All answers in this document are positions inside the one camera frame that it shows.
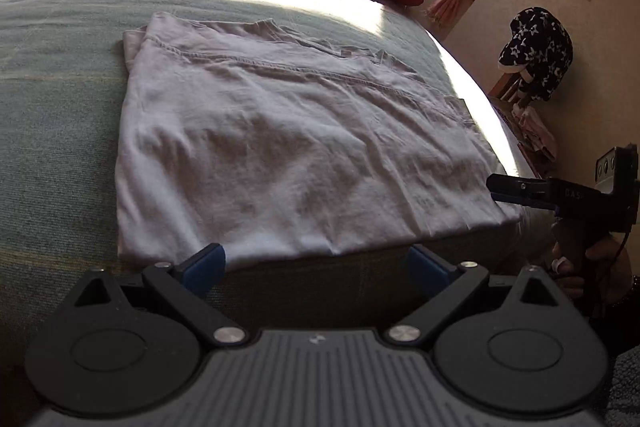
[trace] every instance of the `cable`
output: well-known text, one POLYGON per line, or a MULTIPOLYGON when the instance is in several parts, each ring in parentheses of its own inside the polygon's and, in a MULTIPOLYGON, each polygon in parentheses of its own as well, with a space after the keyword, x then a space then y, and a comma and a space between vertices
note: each ring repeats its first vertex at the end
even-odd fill
POLYGON ((609 276, 609 273, 611 272, 611 268, 616 263, 616 261, 618 260, 618 257, 620 256, 620 254, 622 253, 622 251, 625 248, 626 240, 629 239, 629 234, 630 234, 630 232, 625 232, 625 237, 622 240, 622 243, 620 243, 620 247, 618 248, 618 251, 616 252, 615 256, 613 256, 613 259, 609 263, 609 266, 607 266, 607 269, 604 270, 604 272, 601 274, 601 276, 596 279, 596 284, 600 284, 600 281, 602 281, 602 279, 604 279, 604 276, 607 276, 607 277, 609 276))

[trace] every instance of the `metal screw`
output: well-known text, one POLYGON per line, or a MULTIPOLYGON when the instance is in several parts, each ring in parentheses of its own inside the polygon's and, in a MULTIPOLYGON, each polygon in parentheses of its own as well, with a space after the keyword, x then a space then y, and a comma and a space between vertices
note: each ring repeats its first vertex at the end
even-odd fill
POLYGON ((389 330, 389 336, 396 342, 413 342, 420 337, 420 330, 415 326, 400 324, 389 330))
POLYGON ((246 333, 240 328, 234 326, 225 326, 218 328, 213 333, 213 338, 221 344, 237 344, 246 337, 246 333))

